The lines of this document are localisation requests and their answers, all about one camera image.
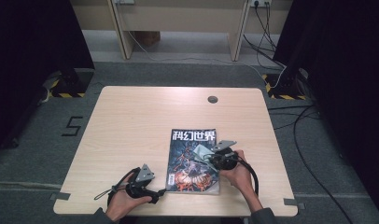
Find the magazine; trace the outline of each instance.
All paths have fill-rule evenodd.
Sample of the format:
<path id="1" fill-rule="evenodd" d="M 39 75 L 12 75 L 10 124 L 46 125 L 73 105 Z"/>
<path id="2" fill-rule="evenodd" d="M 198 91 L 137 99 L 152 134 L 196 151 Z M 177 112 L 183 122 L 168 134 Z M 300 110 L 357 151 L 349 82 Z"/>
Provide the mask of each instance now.
<path id="1" fill-rule="evenodd" d="M 218 170 L 207 155 L 216 145 L 216 129 L 173 129 L 170 139 L 166 191 L 219 194 Z"/>

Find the black partition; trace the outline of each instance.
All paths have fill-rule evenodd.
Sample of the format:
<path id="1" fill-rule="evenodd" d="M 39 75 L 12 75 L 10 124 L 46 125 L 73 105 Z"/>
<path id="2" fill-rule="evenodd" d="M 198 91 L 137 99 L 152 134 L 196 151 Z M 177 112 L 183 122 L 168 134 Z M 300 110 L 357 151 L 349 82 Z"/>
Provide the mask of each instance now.
<path id="1" fill-rule="evenodd" d="M 69 0 L 0 0 L 0 147 L 9 145 L 55 72 L 94 68 Z"/>
<path id="2" fill-rule="evenodd" d="M 379 209 L 379 0 L 294 0 L 274 58 L 293 66 L 290 76 L 307 70 L 340 153 Z"/>

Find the sleeve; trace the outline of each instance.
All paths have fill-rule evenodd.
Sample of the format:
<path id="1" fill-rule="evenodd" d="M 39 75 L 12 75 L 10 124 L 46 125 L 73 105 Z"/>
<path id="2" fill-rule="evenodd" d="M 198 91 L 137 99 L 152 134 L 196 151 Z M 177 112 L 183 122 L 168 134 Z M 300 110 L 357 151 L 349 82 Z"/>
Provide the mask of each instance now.
<path id="1" fill-rule="evenodd" d="M 105 215 L 102 208 L 97 209 L 97 211 L 91 216 L 87 224 L 114 224 L 111 219 Z"/>
<path id="2" fill-rule="evenodd" d="M 263 208 L 252 213 L 251 220 L 254 224 L 277 224 L 277 220 L 271 208 Z"/>

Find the gray carpet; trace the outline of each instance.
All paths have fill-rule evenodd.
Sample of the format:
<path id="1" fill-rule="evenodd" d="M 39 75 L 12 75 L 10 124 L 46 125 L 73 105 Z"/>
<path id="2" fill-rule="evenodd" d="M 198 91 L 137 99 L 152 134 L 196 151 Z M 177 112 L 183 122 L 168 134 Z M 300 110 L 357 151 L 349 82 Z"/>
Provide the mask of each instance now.
<path id="1" fill-rule="evenodd" d="M 83 98 L 50 98 L 29 119 L 20 145 L 0 150 L 0 224 L 83 223 L 87 216 L 53 213 L 51 193 L 59 191 L 77 150 L 91 112 L 104 86 L 189 86 L 260 88 L 268 108 L 309 105 L 311 101 L 270 99 L 262 79 L 254 70 L 240 65 L 96 63 L 96 71 Z M 303 108 L 271 110 L 275 128 L 292 123 Z M 332 193 L 354 223 L 379 223 L 379 213 L 352 167 L 340 158 L 325 122 L 315 108 L 311 118 L 297 125 L 297 139 L 307 164 Z M 77 136 L 66 129 L 81 126 Z M 312 178 L 295 148 L 293 126 L 275 130 L 288 177 L 298 203 L 304 209 L 295 217 L 279 217 L 279 223 L 347 223 L 329 195 Z"/>

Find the table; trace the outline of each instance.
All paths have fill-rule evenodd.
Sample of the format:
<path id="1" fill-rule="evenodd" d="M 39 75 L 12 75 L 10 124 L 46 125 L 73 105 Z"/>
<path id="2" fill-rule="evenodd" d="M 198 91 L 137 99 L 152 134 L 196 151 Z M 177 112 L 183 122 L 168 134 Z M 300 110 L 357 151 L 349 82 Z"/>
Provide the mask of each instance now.
<path id="1" fill-rule="evenodd" d="M 218 102 L 208 102 L 216 96 Z M 93 214 L 106 209 L 111 188 L 146 163 L 155 174 L 147 186 L 164 189 L 172 129 L 217 129 L 220 140 L 235 140 L 260 181 L 260 200 L 277 216 L 295 216 L 297 206 L 262 92 L 246 88 L 105 87 L 92 112 L 61 192 L 57 214 Z M 240 192 L 221 177 L 219 195 L 165 193 L 157 204 L 135 208 L 132 216 L 248 217 Z"/>
<path id="2" fill-rule="evenodd" d="M 134 41 L 130 31 L 227 33 L 231 58 L 237 61 L 250 4 L 248 0 L 135 0 L 134 5 L 108 0 L 124 59 Z"/>

